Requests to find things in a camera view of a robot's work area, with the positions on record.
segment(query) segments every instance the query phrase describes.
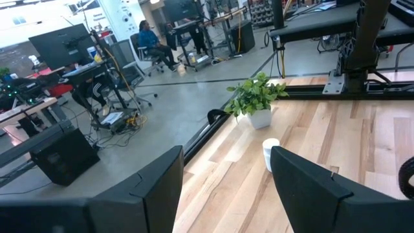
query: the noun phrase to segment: office chair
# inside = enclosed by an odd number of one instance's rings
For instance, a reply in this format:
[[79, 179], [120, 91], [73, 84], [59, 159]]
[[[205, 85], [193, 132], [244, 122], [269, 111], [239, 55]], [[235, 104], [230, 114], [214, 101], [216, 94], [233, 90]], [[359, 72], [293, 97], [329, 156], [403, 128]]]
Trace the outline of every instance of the office chair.
[[[152, 94], [154, 97], [157, 97], [158, 94], [156, 94], [156, 93], [146, 93], [146, 94], [137, 95], [135, 93], [135, 88], [142, 81], [144, 81], [144, 75], [145, 74], [142, 71], [142, 69], [138, 66], [138, 64], [136, 63], [136, 61], [134, 59], [134, 54], [133, 54], [133, 51], [131, 49], [131, 46], [129, 45], [129, 40], [125, 39], [123, 41], [113, 43], [110, 46], [110, 50], [111, 50], [116, 62], [118, 63], [119, 68], [122, 68], [120, 72], [122, 73], [122, 75], [124, 75], [124, 78], [126, 79], [128, 86], [131, 88], [131, 90], [133, 92], [133, 96], [132, 96], [133, 98], [125, 101], [125, 103], [127, 105], [129, 105], [129, 103], [131, 103], [132, 101], [135, 100], [139, 104], [141, 104], [141, 102], [147, 102], [149, 106], [152, 106], [151, 102], [149, 100], [143, 98], [143, 97], [147, 96], [147, 95], [150, 95], [150, 94]], [[115, 83], [116, 83], [116, 87], [118, 88], [119, 91], [123, 91], [123, 92], [128, 92], [129, 91], [129, 88], [128, 88], [127, 84], [124, 82], [124, 79], [122, 77], [118, 77], [117, 80], [115, 80]], [[109, 100], [108, 101], [108, 104], [112, 108], [114, 108], [115, 104], [119, 104], [119, 103], [120, 103], [119, 100]]]
[[140, 47], [138, 43], [138, 33], [133, 34], [131, 37], [132, 46], [135, 50], [136, 55], [138, 56], [138, 59], [140, 61], [149, 61], [151, 62], [151, 67], [147, 70], [148, 76], [151, 77], [151, 73], [154, 70], [157, 70], [158, 72], [164, 72], [163, 70], [163, 64], [160, 61], [160, 58], [158, 56], [152, 56], [147, 53], [147, 47]]

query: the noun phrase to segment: concrete floor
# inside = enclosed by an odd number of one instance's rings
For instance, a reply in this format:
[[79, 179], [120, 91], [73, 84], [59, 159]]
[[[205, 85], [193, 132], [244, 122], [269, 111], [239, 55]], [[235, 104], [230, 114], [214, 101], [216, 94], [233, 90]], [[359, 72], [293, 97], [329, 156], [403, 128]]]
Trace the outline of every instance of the concrete floor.
[[[198, 72], [191, 69], [187, 71], [179, 67], [178, 72], [166, 70], [164, 74], [154, 73], [147, 78], [137, 93], [156, 92], [158, 98], [152, 100], [153, 107], [144, 106], [143, 114], [147, 116], [144, 127], [129, 141], [126, 147], [111, 147], [99, 152], [101, 161], [76, 179], [70, 186], [61, 187], [49, 184], [39, 190], [27, 194], [1, 195], [19, 193], [48, 184], [50, 180], [40, 169], [33, 169], [20, 176], [10, 184], [0, 188], [0, 199], [50, 199], [68, 197], [92, 197], [111, 186], [124, 180], [132, 173], [163, 154], [170, 147], [184, 145], [207, 122], [207, 112], [213, 108], [220, 108], [231, 97], [226, 91], [229, 85], [236, 85], [240, 79], [251, 77], [269, 61], [262, 70], [270, 74], [272, 60], [272, 47], [261, 49], [265, 29], [255, 31], [256, 46], [242, 58], [236, 58], [216, 66], [208, 65], [200, 68]], [[220, 30], [210, 29], [214, 41], [219, 41]], [[329, 52], [318, 54], [316, 42], [298, 41], [286, 45], [285, 66], [287, 75], [303, 75], [325, 73], [335, 68], [338, 53]], [[395, 56], [401, 46], [395, 47], [390, 57], [380, 58], [378, 68], [393, 67]], [[217, 51], [226, 54], [226, 50]], [[400, 66], [414, 65], [413, 49], [408, 49], [401, 57]], [[277, 76], [276, 59], [274, 59], [272, 76]], [[90, 132], [89, 117], [87, 113], [68, 96], [69, 103], [63, 108], [72, 123], [85, 134]], [[11, 134], [21, 140], [27, 136], [22, 129], [14, 126], [6, 128]], [[93, 131], [93, 137], [108, 137], [109, 133]], [[116, 136], [106, 143], [114, 144], [121, 136]], [[0, 151], [7, 150], [18, 144], [17, 139], [9, 135], [0, 138]], [[19, 162], [21, 158], [5, 168], [0, 169], [0, 175], [7, 172]]]

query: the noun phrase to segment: computer monitor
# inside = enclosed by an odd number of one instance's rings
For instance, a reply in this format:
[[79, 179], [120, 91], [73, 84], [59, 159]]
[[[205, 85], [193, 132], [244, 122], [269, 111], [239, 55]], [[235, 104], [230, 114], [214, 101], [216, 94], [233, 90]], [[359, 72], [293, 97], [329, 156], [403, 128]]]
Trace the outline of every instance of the computer monitor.
[[165, 0], [164, 4], [171, 22], [177, 22], [186, 18], [193, 19], [199, 16], [197, 9], [198, 1]]
[[92, 60], [87, 48], [95, 46], [83, 24], [34, 36], [29, 41], [52, 70], [72, 63], [89, 63]]

